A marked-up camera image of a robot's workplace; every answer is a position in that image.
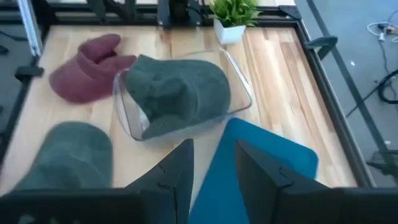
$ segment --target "red towel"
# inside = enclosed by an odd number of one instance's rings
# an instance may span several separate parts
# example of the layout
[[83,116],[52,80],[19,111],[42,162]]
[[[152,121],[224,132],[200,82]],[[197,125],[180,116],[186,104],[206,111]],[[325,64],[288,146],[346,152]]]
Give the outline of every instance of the red towel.
[[112,94],[115,75],[136,60],[134,55],[116,54],[114,49],[120,41],[117,34],[107,34],[81,44],[78,53],[51,74],[54,92],[72,103],[87,103]]

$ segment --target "gray cloth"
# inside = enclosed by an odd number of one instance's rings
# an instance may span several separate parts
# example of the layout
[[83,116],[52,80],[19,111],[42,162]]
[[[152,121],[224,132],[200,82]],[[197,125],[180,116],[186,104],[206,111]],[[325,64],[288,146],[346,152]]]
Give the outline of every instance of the gray cloth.
[[102,130],[81,122],[61,123],[47,134],[14,190],[110,188],[112,161],[112,144]]
[[143,139],[222,116],[231,103],[226,75],[204,60],[140,55],[127,73],[126,89],[148,117]]

